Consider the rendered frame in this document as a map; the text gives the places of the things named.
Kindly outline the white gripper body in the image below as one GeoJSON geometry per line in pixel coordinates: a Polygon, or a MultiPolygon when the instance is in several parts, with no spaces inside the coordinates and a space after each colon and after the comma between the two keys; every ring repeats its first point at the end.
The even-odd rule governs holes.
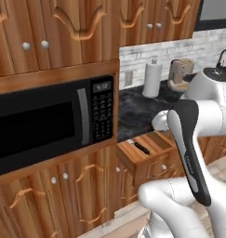
{"type": "Polygon", "coordinates": [[[152,127],[154,130],[158,131],[167,131],[168,125],[167,125],[167,116],[168,110],[159,112],[152,120],[152,127]]]}

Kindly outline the open wooden drawer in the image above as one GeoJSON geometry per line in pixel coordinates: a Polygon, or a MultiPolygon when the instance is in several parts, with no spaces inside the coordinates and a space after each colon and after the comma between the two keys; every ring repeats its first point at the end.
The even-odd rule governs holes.
{"type": "Polygon", "coordinates": [[[149,132],[132,140],[150,151],[150,154],[145,154],[126,140],[117,144],[117,156],[133,176],[136,187],[150,180],[184,175],[178,149],[169,131],[149,132]],[[161,165],[166,165],[167,170],[162,170],[161,165]]]}

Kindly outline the beige knife block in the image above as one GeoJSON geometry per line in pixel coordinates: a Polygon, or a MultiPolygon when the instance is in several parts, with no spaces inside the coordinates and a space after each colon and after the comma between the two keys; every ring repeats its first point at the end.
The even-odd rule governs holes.
{"type": "Polygon", "coordinates": [[[170,62],[170,69],[167,79],[167,85],[177,92],[184,92],[188,83],[183,77],[193,72],[194,62],[192,59],[173,59],[170,62]]]}

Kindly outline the white paper towel roll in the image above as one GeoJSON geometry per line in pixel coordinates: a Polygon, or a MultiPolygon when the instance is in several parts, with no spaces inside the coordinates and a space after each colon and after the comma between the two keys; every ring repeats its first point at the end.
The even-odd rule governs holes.
{"type": "Polygon", "coordinates": [[[145,77],[142,95],[145,98],[153,99],[159,94],[162,76],[162,63],[157,58],[150,58],[146,62],[145,77]]]}

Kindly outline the wooden base cupboard run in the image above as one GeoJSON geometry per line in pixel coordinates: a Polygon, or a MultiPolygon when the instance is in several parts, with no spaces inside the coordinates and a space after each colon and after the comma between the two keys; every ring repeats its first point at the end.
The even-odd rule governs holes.
{"type": "Polygon", "coordinates": [[[226,136],[205,137],[198,141],[207,165],[226,155],[226,136]]]}

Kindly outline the wooden base cupboard door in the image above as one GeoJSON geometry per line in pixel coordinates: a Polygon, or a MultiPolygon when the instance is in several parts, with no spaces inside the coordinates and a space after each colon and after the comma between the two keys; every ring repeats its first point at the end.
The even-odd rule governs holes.
{"type": "Polygon", "coordinates": [[[133,176],[119,158],[116,159],[116,166],[121,169],[116,172],[116,209],[119,210],[138,200],[138,189],[134,186],[133,176]]]}
{"type": "Polygon", "coordinates": [[[0,177],[0,238],[68,237],[56,168],[0,177]]]}
{"type": "Polygon", "coordinates": [[[58,165],[60,189],[71,238],[113,218],[115,211],[116,146],[58,165]]]}

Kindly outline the black sink tap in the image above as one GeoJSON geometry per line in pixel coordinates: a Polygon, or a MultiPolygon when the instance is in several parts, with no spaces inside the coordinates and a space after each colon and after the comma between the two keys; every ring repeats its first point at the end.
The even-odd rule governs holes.
{"type": "Polygon", "coordinates": [[[222,64],[223,55],[224,55],[225,53],[226,53],[226,49],[223,49],[223,50],[221,51],[220,55],[219,55],[219,60],[218,60],[217,65],[216,65],[217,68],[226,69],[226,66],[224,66],[224,65],[222,64]]]}

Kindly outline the black microwave oven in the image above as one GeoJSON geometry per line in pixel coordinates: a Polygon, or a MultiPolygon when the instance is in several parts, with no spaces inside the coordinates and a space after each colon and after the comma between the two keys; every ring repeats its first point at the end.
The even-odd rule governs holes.
{"type": "Polygon", "coordinates": [[[113,136],[113,77],[42,86],[0,95],[0,176],[113,136]],[[77,90],[84,88],[89,143],[82,144],[77,90]]]}

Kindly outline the black framed window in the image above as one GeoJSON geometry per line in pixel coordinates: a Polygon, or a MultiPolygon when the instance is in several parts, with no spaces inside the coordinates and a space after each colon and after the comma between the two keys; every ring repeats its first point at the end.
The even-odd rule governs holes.
{"type": "Polygon", "coordinates": [[[194,31],[226,28],[226,0],[201,0],[194,31]]]}

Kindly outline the black-handled knife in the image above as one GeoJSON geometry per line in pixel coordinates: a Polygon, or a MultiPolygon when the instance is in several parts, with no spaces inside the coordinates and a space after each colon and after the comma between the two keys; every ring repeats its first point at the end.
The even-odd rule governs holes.
{"type": "Polygon", "coordinates": [[[148,149],[146,149],[144,146],[142,146],[141,144],[139,144],[138,142],[135,142],[132,139],[128,139],[126,142],[130,145],[134,145],[135,147],[137,147],[139,150],[141,150],[145,154],[150,154],[150,151],[148,149]]]}

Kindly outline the grey wall socket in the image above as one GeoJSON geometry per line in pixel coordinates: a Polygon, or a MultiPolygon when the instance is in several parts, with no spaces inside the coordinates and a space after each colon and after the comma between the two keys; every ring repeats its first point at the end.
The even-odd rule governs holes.
{"type": "Polygon", "coordinates": [[[125,86],[131,86],[132,80],[133,80],[133,72],[132,71],[126,72],[125,86]]]}

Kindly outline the wooden wall cupboard door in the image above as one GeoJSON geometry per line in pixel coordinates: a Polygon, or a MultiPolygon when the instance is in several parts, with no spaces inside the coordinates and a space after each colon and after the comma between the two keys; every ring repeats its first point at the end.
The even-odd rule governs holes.
{"type": "Polygon", "coordinates": [[[151,42],[155,0],[121,0],[120,46],[142,45],[151,42]]]}
{"type": "Polygon", "coordinates": [[[201,0],[155,0],[152,41],[165,42],[193,36],[201,0]],[[155,24],[160,22],[162,28],[155,24]]]}
{"type": "Polygon", "coordinates": [[[0,0],[0,77],[38,70],[27,0],[0,0]]]}
{"type": "Polygon", "coordinates": [[[119,0],[33,0],[42,69],[119,58],[119,0]],[[42,48],[41,42],[49,42],[42,48]]]}

